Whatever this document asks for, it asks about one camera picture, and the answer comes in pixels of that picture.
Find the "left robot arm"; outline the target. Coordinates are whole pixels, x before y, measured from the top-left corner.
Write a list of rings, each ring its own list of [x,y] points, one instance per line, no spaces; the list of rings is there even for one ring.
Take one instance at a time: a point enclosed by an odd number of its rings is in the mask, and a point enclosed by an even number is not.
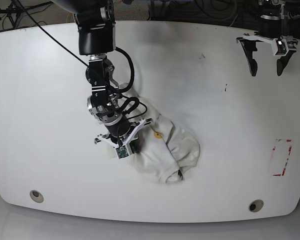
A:
[[[250,74],[254,77],[258,71],[258,64],[253,57],[257,52],[257,43],[271,46],[272,55],[278,57],[276,73],[281,76],[293,54],[297,52],[298,40],[290,35],[289,17],[286,0],[259,0],[261,7],[259,14],[259,29],[254,34],[245,33],[236,42],[241,44],[248,62]]]

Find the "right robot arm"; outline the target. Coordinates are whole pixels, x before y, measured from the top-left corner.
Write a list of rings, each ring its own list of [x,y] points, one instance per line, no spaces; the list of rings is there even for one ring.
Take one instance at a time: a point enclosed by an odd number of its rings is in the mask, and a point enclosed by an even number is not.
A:
[[[54,4],[73,15],[78,28],[79,54],[89,56],[85,77],[91,85],[91,96],[87,107],[108,130],[94,142],[111,145],[120,159],[129,157],[138,151],[138,132],[151,120],[132,122],[128,116],[141,102],[138,97],[123,95],[133,86],[135,69],[131,57],[116,46],[114,3],[111,0],[55,0]],[[123,54],[129,64],[130,80],[125,88],[120,88],[113,78],[115,67],[107,58],[107,53],[113,51]]]

